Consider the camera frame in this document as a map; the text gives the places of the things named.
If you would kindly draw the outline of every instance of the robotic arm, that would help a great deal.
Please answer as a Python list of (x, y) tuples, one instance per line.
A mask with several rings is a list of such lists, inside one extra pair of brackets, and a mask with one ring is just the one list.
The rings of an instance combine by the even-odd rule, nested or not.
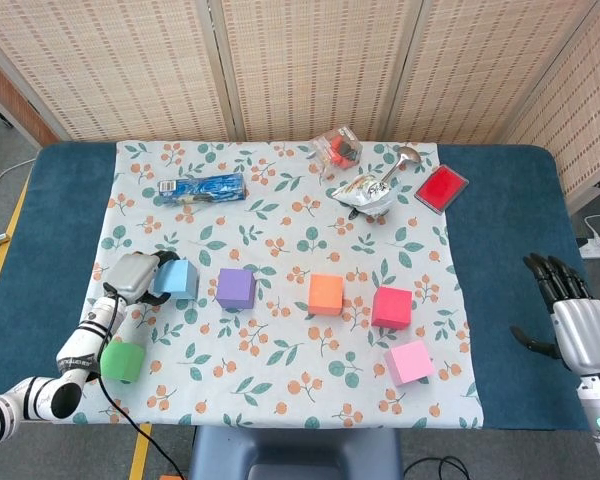
[(595, 300), (578, 273), (555, 257), (524, 258), (547, 305), (557, 345), (527, 337), (516, 326), (514, 337), (529, 350), (562, 359), (580, 376), (578, 398), (600, 454), (600, 300)]
[(160, 305), (170, 294), (155, 297), (147, 289), (174, 252), (126, 254), (111, 269), (99, 298), (58, 352), (60, 378), (30, 377), (0, 395), (0, 442), (12, 437), (23, 419), (60, 420), (71, 415), (84, 384), (99, 375), (100, 355), (122, 323), (127, 305)]

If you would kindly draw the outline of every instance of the blue cube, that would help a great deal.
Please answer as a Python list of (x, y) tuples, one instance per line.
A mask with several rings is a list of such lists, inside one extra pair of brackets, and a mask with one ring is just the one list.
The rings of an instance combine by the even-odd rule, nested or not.
[(195, 300), (198, 294), (198, 270), (189, 260), (171, 260), (165, 263), (153, 280), (157, 295), (170, 293), (176, 300)]

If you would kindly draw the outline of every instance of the table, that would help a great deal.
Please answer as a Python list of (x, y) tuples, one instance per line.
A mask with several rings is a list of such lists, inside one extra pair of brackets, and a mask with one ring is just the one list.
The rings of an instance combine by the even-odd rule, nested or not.
[[(517, 323), (551, 335), (523, 254), (551, 253), (582, 270), (551, 156), (526, 146), (440, 146), (439, 154), (472, 187), (449, 209), (448, 227), (473, 327), (484, 425), (586, 428), (577, 379), (530, 355), (508, 332)], [(55, 374), (54, 354), (80, 314), (114, 155), (112, 144), (74, 143), (40, 155), (0, 280), (0, 391), (34, 373)]]
[[(118, 331), (121, 341), (147, 352), (133, 384), (107, 385), (136, 420), (293, 428), (482, 425), (446, 219), (414, 198), (439, 165), (436, 145), (410, 144), (423, 163), (394, 175), (398, 196), (389, 214), (349, 221), (350, 209), (330, 192), (361, 173), (383, 176), (400, 146), (363, 145), (360, 165), (329, 180), (304, 142), (118, 143), (82, 316), (124, 253), (173, 250), (190, 259), (200, 278), (195, 301), (134, 306)], [(158, 180), (231, 171), (244, 176), (243, 202), (169, 206), (157, 196)], [(252, 309), (220, 307), (221, 268), (253, 272)], [(313, 274), (342, 277), (341, 315), (307, 314)], [(413, 291), (405, 305), (409, 328), (370, 325), (381, 285)], [(384, 355), (415, 340), (426, 344), (436, 373), (396, 386)], [(83, 395), (69, 421), (119, 420), (97, 384), (85, 386)]]

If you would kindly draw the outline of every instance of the clear plastic container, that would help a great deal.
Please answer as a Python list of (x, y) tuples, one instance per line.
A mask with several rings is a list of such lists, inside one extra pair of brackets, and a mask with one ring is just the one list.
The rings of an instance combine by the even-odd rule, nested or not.
[(333, 173), (334, 168), (347, 169), (360, 163), (362, 145), (358, 137), (346, 125), (329, 130), (311, 140), (316, 152), (315, 159), (322, 174)]

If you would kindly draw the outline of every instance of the black cable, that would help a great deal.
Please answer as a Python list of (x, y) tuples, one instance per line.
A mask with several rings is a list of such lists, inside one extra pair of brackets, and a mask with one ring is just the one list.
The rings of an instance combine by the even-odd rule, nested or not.
[(464, 465), (464, 463), (462, 463), (462, 460), (460, 460), (458, 457), (454, 457), (453, 455), (447, 455), (446, 457), (424, 457), (424, 458), (421, 458), (420, 460), (416, 460), (415, 462), (413, 462), (411, 465), (409, 465), (407, 468), (404, 469), (404, 472), (402, 473), (403, 479), (406, 477), (407, 473), (409, 473), (409, 470), (411, 470), (413, 467), (415, 467), (416, 465), (419, 465), (420, 463), (430, 462), (430, 461), (439, 462), (438, 463), (438, 480), (443, 480), (442, 479), (442, 467), (444, 465), (451, 465), (453, 468), (460, 471), (460, 473), (462, 473), (462, 475), (464, 475), (465, 480), (471, 480), (471, 477), (469, 476), (469, 470), (467, 470), (467, 467)]
[[(100, 364), (100, 358), (102, 357), (102, 352), (104, 351), (104, 347), (107, 342), (107, 339), (109, 338), (109, 335), (111, 335), (111, 329), (113, 328), (113, 324), (116, 320), (116, 315), (118, 314), (118, 301), (120, 298), (122, 298), (122, 297), (120, 297), (120, 295), (118, 295), (117, 292), (114, 293), (113, 313), (111, 315), (111, 320), (109, 321), (109, 326), (107, 327), (107, 333), (105, 334), (104, 339), (102, 340), (102, 343), (100, 344), (100, 350), (98, 351), (98, 357), (97, 357), (98, 364)], [(162, 449), (162, 447), (160, 447), (160, 445), (158, 445), (158, 443), (153, 438), (151, 438), (150, 435), (147, 435), (146, 433), (144, 433), (140, 429), (140, 427), (136, 424), (136, 422), (134, 422), (131, 419), (131, 417), (124, 410), (122, 410), (122, 408), (120, 408), (118, 405), (116, 405), (116, 402), (113, 401), (113, 399), (109, 395), (109, 392), (107, 392), (107, 389), (104, 386), (104, 382), (102, 381), (102, 375), (98, 375), (98, 384), (100, 385), (100, 389), (102, 390), (102, 393), (104, 394), (105, 398), (109, 401), (111, 406), (113, 408), (115, 408), (118, 411), (118, 413), (120, 413), (120, 415), (122, 415), (133, 428), (135, 428), (136, 432), (138, 432), (140, 435), (142, 435), (144, 438), (146, 438), (149, 441), (149, 443), (151, 443), (151, 445), (156, 447), (156, 450), (158, 450), (158, 452), (160, 452), (160, 455), (162, 455), (164, 458), (166, 458), (169, 461), (169, 463), (173, 466), (173, 468), (176, 469), (176, 472), (178, 472), (178, 476), (180, 476), (180, 478), (182, 480), (186, 480), (184, 477), (184, 474), (178, 468), (178, 465), (176, 465), (176, 462), (174, 462), (173, 459), (169, 455), (167, 455), (167, 453)]]

